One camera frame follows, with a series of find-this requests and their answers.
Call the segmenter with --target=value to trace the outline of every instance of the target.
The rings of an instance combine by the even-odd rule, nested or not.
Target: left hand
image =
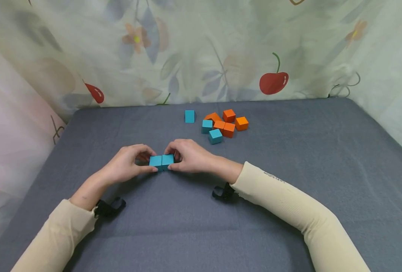
[[[113,184],[127,181],[142,173],[157,172],[158,169],[154,166],[138,166],[134,163],[135,159],[147,162],[151,156],[156,155],[146,144],[124,146],[97,174]]]

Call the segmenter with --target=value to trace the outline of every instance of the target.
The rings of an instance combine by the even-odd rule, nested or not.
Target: curtain
[[[0,235],[65,124],[0,55]]]
[[[0,233],[80,108],[327,97],[402,145],[402,0],[0,0]]]

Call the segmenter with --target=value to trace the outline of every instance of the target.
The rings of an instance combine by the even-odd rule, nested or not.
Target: black clip
[[[126,206],[126,202],[117,197],[112,203],[107,204],[103,200],[98,200],[97,208],[95,209],[95,215],[100,215],[103,217],[114,217]]]
[[[213,189],[212,195],[217,200],[229,201],[234,195],[234,189],[231,188],[229,183],[226,183],[224,188],[216,186]]]

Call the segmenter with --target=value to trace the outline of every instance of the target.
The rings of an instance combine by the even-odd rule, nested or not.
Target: hand
[[[154,166],[138,166],[134,163],[135,159],[147,162],[151,156],[156,155],[145,144],[124,146],[97,174],[103,180],[113,184],[127,181],[141,173],[157,172],[158,169]]]
[[[216,174],[230,184],[237,181],[243,165],[211,154],[194,140],[177,139],[169,143],[165,154],[174,154],[175,161],[168,166],[169,170],[197,173],[209,172]]]
[[[209,172],[216,156],[202,148],[194,140],[177,139],[169,143],[165,154],[174,154],[175,161],[168,169],[181,172]]]

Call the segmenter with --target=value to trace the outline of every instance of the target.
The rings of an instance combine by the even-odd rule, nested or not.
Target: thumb
[[[168,169],[172,170],[172,171],[178,171],[178,172],[183,171],[181,164],[182,164],[182,162],[170,164]]]
[[[144,173],[152,173],[152,172],[157,172],[158,169],[154,166],[138,166],[139,167],[139,174],[144,174]]]

